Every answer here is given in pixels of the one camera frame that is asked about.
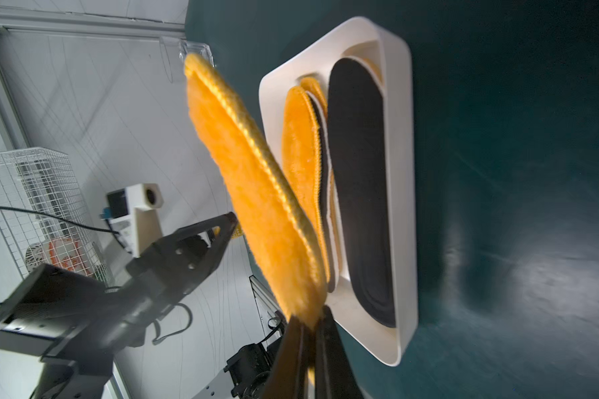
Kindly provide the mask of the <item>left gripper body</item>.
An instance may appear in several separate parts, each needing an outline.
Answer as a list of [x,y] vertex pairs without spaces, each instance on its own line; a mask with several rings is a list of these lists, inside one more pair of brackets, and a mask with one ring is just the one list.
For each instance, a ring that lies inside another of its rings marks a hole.
[[116,354],[144,343],[135,295],[44,264],[0,305],[0,350],[38,357],[35,398],[100,398]]

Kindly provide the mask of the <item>white storage box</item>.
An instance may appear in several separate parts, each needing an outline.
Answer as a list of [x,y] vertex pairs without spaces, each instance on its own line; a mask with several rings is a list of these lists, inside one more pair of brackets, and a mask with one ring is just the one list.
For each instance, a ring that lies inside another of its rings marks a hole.
[[414,101],[412,56],[400,37],[368,18],[354,17],[281,64],[261,79],[259,98],[266,141],[282,157],[283,108],[286,93],[303,76],[316,77],[329,92],[329,76],[341,58],[367,61],[384,95],[384,143],[390,253],[396,325],[385,327],[362,308],[354,294],[344,247],[339,284],[327,297],[334,319],[360,346],[383,364],[400,364],[419,324],[416,204],[414,173]]

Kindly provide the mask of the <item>orange insole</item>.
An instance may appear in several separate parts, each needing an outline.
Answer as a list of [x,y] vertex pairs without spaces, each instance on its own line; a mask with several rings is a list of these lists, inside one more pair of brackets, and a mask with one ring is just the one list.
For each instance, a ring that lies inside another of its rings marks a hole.
[[313,329],[326,300],[313,226],[241,98],[203,56],[184,61],[191,121],[216,162],[256,263],[283,314]]
[[322,211],[322,121],[320,107],[301,86],[289,89],[282,128],[282,169],[316,233],[325,279],[331,278],[330,249],[324,236]]

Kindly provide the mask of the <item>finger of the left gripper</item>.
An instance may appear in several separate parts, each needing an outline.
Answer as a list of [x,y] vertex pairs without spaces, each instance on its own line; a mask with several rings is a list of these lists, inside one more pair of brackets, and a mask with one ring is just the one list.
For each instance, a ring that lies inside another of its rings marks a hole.
[[238,225],[229,212],[176,230],[133,259],[126,271],[124,312],[130,319],[158,319],[195,291],[220,266]]

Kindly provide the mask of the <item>fuzzy yellow insole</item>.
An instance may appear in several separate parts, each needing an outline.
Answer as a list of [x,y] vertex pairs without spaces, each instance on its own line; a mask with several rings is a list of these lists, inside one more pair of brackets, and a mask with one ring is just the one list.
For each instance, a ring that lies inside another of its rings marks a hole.
[[[322,91],[322,87],[319,84],[318,80],[312,76],[304,76],[303,78],[301,78],[299,80],[299,85],[302,89],[304,89],[304,91],[306,92],[307,96],[308,96],[308,92],[316,95],[319,104],[321,104],[324,114],[325,114],[325,118],[326,118],[326,131],[327,131],[327,104],[326,104],[326,99],[324,96],[324,93]],[[315,129],[315,138],[314,138],[314,149],[315,149],[315,158],[317,161],[317,172],[316,172],[316,177],[315,177],[315,182],[316,182],[316,195],[315,200],[316,200],[316,214],[318,216],[318,222],[319,222],[319,233],[322,241],[324,242],[324,251],[325,251],[325,255],[324,255],[324,262],[325,262],[325,266],[327,267],[327,272],[326,272],[326,279],[329,277],[329,266],[328,266],[328,255],[327,255],[327,249],[326,249],[326,243],[325,243],[325,239],[322,233],[322,222],[320,221],[320,217],[319,217],[319,204],[318,204],[318,195],[319,195],[319,175],[320,175],[320,166],[319,166],[319,144],[318,144],[318,139],[319,139],[319,134],[317,132],[317,119],[316,116],[314,114],[314,119],[315,119],[315,125],[316,128]],[[334,235],[335,235],[335,242],[336,242],[336,251],[339,257],[339,276],[340,276],[340,269],[341,269],[341,260],[342,260],[342,247],[341,247],[341,243],[339,240],[339,226],[337,223],[337,216],[338,216],[338,210],[337,210],[337,205],[335,203],[336,200],[336,190],[335,190],[335,182],[334,182],[334,172],[332,170],[332,163],[331,163],[331,159],[329,156],[329,160],[330,160],[330,164],[331,164],[331,173],[329,173],[329,196],[330,196],[330,200],[329,200],[329,209],[331,212],[331,221],[333,222],[333,227],[334,227]]]

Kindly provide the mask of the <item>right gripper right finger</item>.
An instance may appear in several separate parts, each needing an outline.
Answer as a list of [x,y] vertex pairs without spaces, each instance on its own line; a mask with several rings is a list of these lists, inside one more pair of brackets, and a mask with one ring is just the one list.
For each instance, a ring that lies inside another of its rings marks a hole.
[[315,397],[362,399],[330,307],[324,306],[315,331]]

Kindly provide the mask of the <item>green table mat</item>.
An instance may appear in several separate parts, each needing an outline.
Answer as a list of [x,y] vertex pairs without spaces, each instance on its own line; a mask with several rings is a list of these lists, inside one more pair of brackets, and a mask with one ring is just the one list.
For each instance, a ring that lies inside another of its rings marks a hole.
[[374,398],[599,398],[599,1],[192,1],[255,119],[269,71],[366,17],[413,60],[419,327]]

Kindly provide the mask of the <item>clear drinking glass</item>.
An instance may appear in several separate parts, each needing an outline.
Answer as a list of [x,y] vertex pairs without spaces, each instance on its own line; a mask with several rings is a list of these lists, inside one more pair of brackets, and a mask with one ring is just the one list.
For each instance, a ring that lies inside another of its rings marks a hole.
[[184,63],[189,54],[196,54],[204,58],[211,66],[215,66],[211,47],[206,43],[196,43],[187,40],[179,41],[180,59]]

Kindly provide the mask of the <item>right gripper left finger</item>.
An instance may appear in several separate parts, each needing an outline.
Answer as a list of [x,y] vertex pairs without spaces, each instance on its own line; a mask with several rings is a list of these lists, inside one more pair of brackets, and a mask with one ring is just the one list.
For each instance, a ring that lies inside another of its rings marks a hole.
[[293,316],[261,398],[307,398],[308,372],[314,364],[314,355],[313,331]]

